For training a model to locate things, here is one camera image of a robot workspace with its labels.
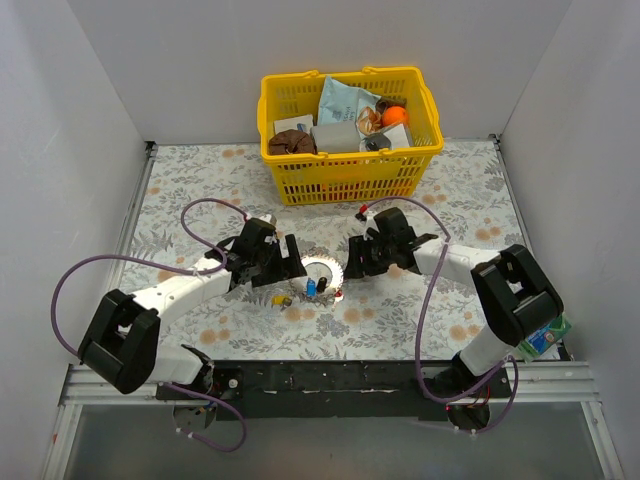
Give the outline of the yellow-capped key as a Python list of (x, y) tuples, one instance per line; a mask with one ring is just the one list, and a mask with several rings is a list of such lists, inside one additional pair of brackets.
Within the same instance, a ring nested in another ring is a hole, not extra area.
[(280, 307), (287, 308), (291, 306), (292, 303), (293, 303), (292, 299), (286, 295), (274, 296), (271, 299), (271, 304), (273, 306), (280, 306)]

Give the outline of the black-capped key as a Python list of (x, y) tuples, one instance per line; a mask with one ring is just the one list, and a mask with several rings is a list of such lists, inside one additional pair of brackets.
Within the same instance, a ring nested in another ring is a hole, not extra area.
[(326, 277), (320, 277), (316, 283), (316, 292), (323, 293), (327, 288), (328, 280)]

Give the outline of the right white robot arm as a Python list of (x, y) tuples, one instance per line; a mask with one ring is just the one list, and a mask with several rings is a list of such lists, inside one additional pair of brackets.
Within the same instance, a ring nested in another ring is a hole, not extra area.
[(349, 239), (346, 279), (381, 275), (395, 265), (475, 290), (486, 326), (456, 354), (451, 367), (453, 387), (464, 397), (479, 395), (489, 384), (490, 369), (564, 313), (557, 290), (523, 245), (483, 250), (434, 234), (417, 235), (397, 207), (371, 214), (363, 206), (356, 218), (365, 230)]

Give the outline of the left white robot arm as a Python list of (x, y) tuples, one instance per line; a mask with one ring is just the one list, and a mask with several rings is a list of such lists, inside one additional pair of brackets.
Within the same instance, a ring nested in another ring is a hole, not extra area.
[(209, 250), (185, 273), (131, 294), (105, 294), (78, 358), (122, 394), (154, 381), (178, 384), (188, 398), (203, 399), (214, 388), (213, 361), (187, 344), (161, 345), (162, 327), (239, 286), (257, 288), (306, 274), (295, 236), (279, 238), (273, 224), (251, 218), (229, 244)]

